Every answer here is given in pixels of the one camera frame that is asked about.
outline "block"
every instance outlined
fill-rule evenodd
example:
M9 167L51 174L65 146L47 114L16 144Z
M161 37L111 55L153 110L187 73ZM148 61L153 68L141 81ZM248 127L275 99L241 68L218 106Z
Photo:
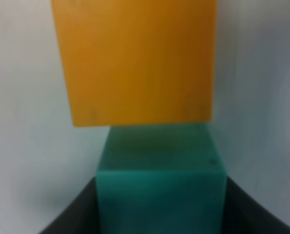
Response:
M102 234L220 234L227 175L204 124L112 127L96 175Z
M52 0L75 126L211 119L216 0Z

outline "block top face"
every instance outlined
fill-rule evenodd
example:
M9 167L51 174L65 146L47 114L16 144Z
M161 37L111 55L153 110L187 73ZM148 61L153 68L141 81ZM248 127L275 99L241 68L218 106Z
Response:
M52 0L75 126L211 119L216 0Z
M203 123L112 127L99 172L131 170L225 172Z

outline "teal block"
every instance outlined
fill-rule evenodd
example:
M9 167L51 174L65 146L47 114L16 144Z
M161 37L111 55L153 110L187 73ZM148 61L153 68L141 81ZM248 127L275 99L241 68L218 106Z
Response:
M219 234L227 174L207 126L112 127L96 175L102 234Z

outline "white background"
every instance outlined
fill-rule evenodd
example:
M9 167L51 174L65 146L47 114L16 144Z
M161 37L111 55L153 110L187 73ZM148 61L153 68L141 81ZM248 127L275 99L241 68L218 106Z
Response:
M229 174L290 225L290 0L219 0L211 130ZM0 0L0 234L36 234L95 174L72 126L48 0Z

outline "orange cube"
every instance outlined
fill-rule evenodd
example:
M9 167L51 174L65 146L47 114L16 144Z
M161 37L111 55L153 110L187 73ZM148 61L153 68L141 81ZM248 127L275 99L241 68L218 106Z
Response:
M211 119L216 0L53 0L75 126Z

